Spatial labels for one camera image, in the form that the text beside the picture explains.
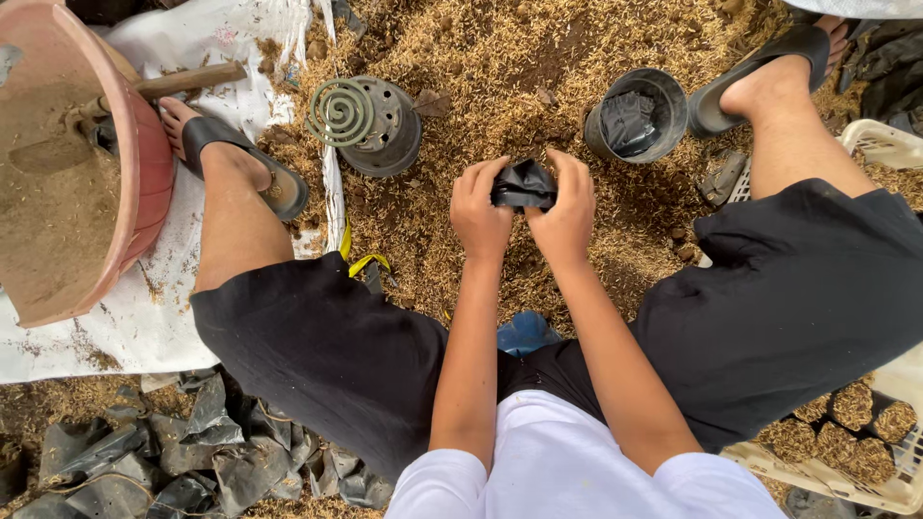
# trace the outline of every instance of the yellow strap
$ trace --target yellow strap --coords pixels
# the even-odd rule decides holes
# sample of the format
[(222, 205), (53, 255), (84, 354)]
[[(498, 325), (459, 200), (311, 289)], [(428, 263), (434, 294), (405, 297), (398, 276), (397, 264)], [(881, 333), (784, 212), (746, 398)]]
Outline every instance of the yellow strap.
[(343, 240), (340, 242), (340, 255), (343, 256), (343, 261), (346, 261), (349, 258), (349, 249), (353, 246), (353, 232), (350, 229), (349, 216), (344, 218), (346, 219), (346, 230), (343, 232)]
[(385, 259), (384, 256), (380, 254), (369, 254), (368, 256), (358, 260), (356, 263), (353, 263), (350, 266), (349, 277), (354, 278), (355, 275), (361, 272), (362, 269), (364, 269), (368, 262), (371, 260), (377, 261), (379, 264), (381, 264), (382, 267), (385, 268), (386, 271), (391, 272), (391, 266), (388, 264), (388, 260)]

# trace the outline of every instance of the dry leaf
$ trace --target dry leaf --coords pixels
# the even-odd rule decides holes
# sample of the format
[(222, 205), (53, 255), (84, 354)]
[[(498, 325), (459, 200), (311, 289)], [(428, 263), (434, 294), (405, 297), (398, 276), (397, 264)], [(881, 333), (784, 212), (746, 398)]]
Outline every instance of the dry leaf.
[(547, 104), (548, 106), (551, 106), (554, 103), (557, 103), (557, 99), (555, 99), (555, 94), (548, 91), (548, 89), (546, 89), (545, 87), (538, 87), (538, 91), (536, 93), (538, 93), (538, 100), (541, 101), (542, 103)]
[(428, 117), (445, 117), (451, 107), (452, 98), (445, 89), (439, 92), (423, 89), (414, 102), (414, 111)]

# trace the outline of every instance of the plastic basin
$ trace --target plastic basin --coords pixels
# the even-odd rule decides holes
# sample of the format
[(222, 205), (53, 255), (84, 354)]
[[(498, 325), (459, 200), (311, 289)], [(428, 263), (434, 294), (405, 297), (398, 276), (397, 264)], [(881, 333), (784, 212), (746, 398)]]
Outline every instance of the plastic basin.
[(64, 7), (63, 0), (7, 0), (0, 4), (2, 45), (15, 45), (22, 57), (0, 86), (0, 103), (25, 89), (51, 84), (67, 72), (68, 80), (94, 84), (97, 89), (102, 86), (113, 109), (120, 150), (115, 230), (95, 283), (78, 301), (65, 301), (41, 311), (22, 304), (28, 298), (8, 289), (20, 317), (19, 326), (29, 328), (90, 311), (153, 243), (170, 205), (174, 161), (157, 114), (118, 72), (94, 33)]

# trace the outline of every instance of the leg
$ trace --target leg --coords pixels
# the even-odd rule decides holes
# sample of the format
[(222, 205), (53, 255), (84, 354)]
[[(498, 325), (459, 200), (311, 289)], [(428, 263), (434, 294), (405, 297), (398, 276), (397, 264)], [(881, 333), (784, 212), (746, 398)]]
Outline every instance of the leg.
[[(197, 114), (163, 100), (174, 152)], [(292, 242), (258, 195), (269, 172), (239, 148), (202, 151), (205, 216), (198, 334), (240, 382), (376, 474), (397, 481), (426, 452), (448, 337), (435, 320), (401, 310), (347, 275), (337, 252), (293, 260)]]
[[(824, 16), (818, 27), (831, 33), (831, 61), (843, 54), (846, 25)], [(817, 115), (808, 92), (810, 64), (801, 56), (773, 60), (731, 85), (721, 108), (753, 125), (750, 192), (774, 195), (807, 178), (821, 178), (850, 197), (875, 189)]]
[[(199, 114), (172, 97), (163, 126), (174, 152), (185, 159), (183, 125)], [(292, 240), (258, 191), (270, 185), (270, 172), (246, 151), (227, 142), (202, 149), (205, 176), (205, 215), (202, 217), (202, 257), (196, 290), (218, 288), (235, 275), (294, 260)]]
[(711, 452), (923, 340), (923, 226), (827, 133), (808, 75), (785, 56), (727, 89), (722, 108), (753, 124), (755, 200), (696, 221), (714, 265), (659, 282), (631, 323)]

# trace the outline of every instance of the slipper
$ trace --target slipper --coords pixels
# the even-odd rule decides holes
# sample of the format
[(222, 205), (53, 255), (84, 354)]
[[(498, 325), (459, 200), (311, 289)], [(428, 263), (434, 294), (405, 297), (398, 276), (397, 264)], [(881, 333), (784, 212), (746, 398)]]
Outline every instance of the slipper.
[(721, 95), (739, 79), (775, 58), (788, 54), (802, 55), (810, 61), (810, 91), (821, 87), (830, 58), (830, 34), (813, 25), (796, 25), (779, 38), (766, 43), (754, 55), (731, 68), (689, 97), (689, 131), (696, 139), (710, 139), (747, 122), (740, 115), (721, 111)]
[(202, 176), (202, 162), (199, 154), (211, 142), (230, 142), (269, 168), (272, 184), (259, 195), (266, 201), (276, 216), (284, 222), (294, 220), (307, 205), (307, 184), (297, 173), (283, 166), (262, 152), (244, 134), (215, 117), (193, 117), (183, 127), (183, 150), (186, 152), (186, 167), (195, 176)]

